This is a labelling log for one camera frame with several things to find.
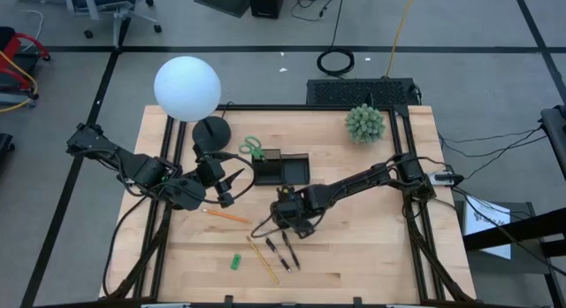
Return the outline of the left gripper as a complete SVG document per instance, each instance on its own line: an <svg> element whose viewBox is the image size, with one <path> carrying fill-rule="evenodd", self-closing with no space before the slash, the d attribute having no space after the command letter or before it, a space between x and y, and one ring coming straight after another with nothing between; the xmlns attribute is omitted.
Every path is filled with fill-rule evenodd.
<svg viewBox="0 0 566 308"><path fill-rule="evenodd" d="M198 166L195 171L200 183L206 189L215 188L217 191L226 191L226 186L231 188L233 181L244 171L242 168L226 177L224 182L222 182L226 173L221 164L222 161L220 159L210 157L202 158L198 162Z"/></svg>

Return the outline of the green handled scissors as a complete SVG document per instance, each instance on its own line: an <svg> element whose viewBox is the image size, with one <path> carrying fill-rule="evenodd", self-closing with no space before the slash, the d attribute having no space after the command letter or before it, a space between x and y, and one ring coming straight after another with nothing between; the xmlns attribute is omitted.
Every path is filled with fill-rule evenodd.
<svg viewBox="0 0 566 308"><path fill-rule="evenodd" d="M252 157L265 160L261 142L253 135L247 135L243 139L243 143L239 146L239 152L242 154L250 154Z"/></svg>

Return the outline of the orange pencil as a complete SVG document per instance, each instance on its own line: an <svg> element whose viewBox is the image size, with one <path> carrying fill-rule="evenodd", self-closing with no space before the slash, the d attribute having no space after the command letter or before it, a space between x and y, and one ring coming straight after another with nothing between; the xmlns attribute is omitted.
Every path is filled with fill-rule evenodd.
<svg viewBox="0 0 566 308"><path fill-rule="evenodd" d="M231 215L231 214L218 212L218 211L214 211L214 210L202 209L202 212L207 213L209 215L218 216L218 217L222 217L222 218L225 218L225 219L230 219L230 220L238 221L238 222L245 223L245 224L251 224L252 223L251 220L249 220L249 219L245 219L245 218L242 218L242 217L238 217L238 216L234 216L234 215Z"/></svg>

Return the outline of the black mesh desk organizer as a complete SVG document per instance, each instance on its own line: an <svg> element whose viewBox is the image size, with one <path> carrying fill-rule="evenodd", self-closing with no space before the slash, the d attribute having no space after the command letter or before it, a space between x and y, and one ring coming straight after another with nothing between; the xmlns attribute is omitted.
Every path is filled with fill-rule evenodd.
<svg viewBox="0 0 566 308"><path fill-rule="evenodd" d="M308 153L284 154L279 149L264 150L263 158L251 163L257 186L307 185L310 183Z"/></svg>

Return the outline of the black grip retractable pen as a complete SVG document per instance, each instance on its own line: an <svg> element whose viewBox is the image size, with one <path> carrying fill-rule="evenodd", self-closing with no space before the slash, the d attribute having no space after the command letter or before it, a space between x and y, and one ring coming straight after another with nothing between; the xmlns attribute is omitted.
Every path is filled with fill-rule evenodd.
<svg viewBox="0 0 566 308"><path fill-rule="evenodd" d="M290 254L291 254L291 257L292 257L292 259L293 259L293 261L294 261L294 264L295 264L296 268L297 268L299 271L301 271L301 264L300 264L300 262L299 262L299 259L298 259L298 257L296 256L296 254L295 254L295 252L294 252L294 249L293 249L293 246L292 246L292 244L291 244L291 242L290 242L290 240L289 240L289 238L288 238L288 236L287 236L287 234L286 234L286 232L285 232L284 230L281 231L281 236L282 236L282 239L283 239L283 241L284 241L284 244L287 246L287 248L288 248L288 250L289 250L289 252L290 252Z"/></svg>

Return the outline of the black pens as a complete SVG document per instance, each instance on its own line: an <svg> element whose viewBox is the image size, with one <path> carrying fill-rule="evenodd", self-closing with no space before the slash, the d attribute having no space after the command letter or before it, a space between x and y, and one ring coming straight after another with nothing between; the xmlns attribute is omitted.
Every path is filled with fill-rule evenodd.
<svg viewBox="0 0 566 308"><path fill-rule="evenodd" d="M278 257L279 262L284 266L285 270L288 273L292 273L292 269L290 267L290 265L288 264L288 262L282 257L282 255L280 254L280 252L278 251L277 247L275 246L275 244L272 242L272 240L268 237L265 238L265 243L267 244L267 246L270 248L270 250Z"/></svg>

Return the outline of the yellow pencil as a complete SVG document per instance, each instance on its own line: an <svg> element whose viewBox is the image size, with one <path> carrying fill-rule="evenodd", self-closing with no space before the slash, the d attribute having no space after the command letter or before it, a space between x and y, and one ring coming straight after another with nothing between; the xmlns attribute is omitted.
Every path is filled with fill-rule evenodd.
<svg viewBox="0 0 566 308"><path fill-rule="evenodd" d="M265 260L264 256L262 255L262 253L260 252L260 250L257 248L257 246L255 245L255 243L252 241L250 236L246 236L246 240L248 241L248 243L250 244L250 246L252 247L253 251L256 253L257 257L259 258L259 260L261 261L261 263L263 264L264 268L266 269L266 271L268 272L268 274L271 276L273 282L276 285L279 285L279 279L276 276L276 274L272 271L271 267L269 266L269 264L267 263L267 261Z"/></svg>

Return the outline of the white globe table lamp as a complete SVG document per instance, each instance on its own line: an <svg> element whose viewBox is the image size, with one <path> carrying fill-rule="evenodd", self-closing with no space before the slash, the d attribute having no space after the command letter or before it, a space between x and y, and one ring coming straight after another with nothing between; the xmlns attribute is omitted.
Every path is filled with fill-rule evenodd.
<svg viewBox="0 0 566 308"><path fill-rule="evenodd" d="M157 103L168 116L194 124L192 137L203 151L219 151L231 140L231 128L213 112L222 88L215 70L200 58L182 56L168 60L154 80Z"/></svg>

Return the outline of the green plant in white pot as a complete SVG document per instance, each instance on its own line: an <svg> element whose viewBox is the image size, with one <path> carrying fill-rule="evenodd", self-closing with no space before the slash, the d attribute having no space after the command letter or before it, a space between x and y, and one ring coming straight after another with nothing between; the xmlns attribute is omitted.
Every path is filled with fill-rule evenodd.
<svg viewBox="0 0 566 308"><path fill-rule="evenodd" d="M345 126L349 139L356 144L375 143L386 130L382 114L367 104L351 109L345 118Z"/></svg>

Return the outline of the dark floor mat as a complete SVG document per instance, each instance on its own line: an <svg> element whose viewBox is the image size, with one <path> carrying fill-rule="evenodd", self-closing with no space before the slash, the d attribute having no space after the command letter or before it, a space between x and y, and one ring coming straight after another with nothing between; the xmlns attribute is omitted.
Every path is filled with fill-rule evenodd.
<svg viewBox="0 0 566 308"><path fill-rule="evenodd" d="M241 18L250 7L249 0L195 0L195 2L237 18Z"/></svg>

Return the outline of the black tower box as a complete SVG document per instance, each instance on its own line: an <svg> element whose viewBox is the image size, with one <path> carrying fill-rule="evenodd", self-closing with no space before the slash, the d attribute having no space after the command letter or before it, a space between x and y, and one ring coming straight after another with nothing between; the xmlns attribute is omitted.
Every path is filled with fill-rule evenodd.
<svg viewBox="0 0 566 308"><path fill-rule="evenodd" d="M277 19L284 0L249 0L254 17Z"/></svg>

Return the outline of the white printed paper sheet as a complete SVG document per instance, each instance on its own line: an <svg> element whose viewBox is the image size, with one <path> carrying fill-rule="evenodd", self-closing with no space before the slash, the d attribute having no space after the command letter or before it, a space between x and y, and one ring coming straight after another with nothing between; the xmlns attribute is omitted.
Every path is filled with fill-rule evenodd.
<svg viewBox="0 0 566 308"><path fill-rule="evenodd" d="M495 228L496 223L503 226L510 223L510 209L466 196L466 205L463 212L463 234L472 235L487 229Z"/></svg>

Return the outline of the black floor equipment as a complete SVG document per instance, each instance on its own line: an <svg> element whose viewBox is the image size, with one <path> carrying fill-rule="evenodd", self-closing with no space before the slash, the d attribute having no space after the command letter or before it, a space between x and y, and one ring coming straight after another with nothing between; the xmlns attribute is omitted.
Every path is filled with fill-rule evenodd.
<svg viewBox="0 0 566 308"><path fill-rule="evenodd" d="M12 140L12 135L0 133L0 167L2 167L5 163L8 154L15 149L15 145Z"/></svg>

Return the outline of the black metal stand beam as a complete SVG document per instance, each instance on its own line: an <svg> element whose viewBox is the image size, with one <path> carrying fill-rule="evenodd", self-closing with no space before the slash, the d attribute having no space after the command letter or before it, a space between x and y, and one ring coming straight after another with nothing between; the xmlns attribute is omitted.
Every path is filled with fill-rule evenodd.
<svg viewBox="0 0 566 308"><path fill-rule="evenodd" d="M566 256L566 208L503 226L493 224L491 228L465 235L463 241L466 250L480 250L558 234L563 234L561 240L541 244L545 258Z"/></svg>

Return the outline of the red and black cart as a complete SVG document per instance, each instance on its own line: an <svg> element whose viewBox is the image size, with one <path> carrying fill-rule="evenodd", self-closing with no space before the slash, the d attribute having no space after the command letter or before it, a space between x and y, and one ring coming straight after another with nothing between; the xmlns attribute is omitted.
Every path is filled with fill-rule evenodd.
<svg viewBox="0 0 566 308"><path fill-rule="evenodd" d="M36 38L0 27L0 113L35 107L39 83L33 71L40 59L51 56Z"/></svg>

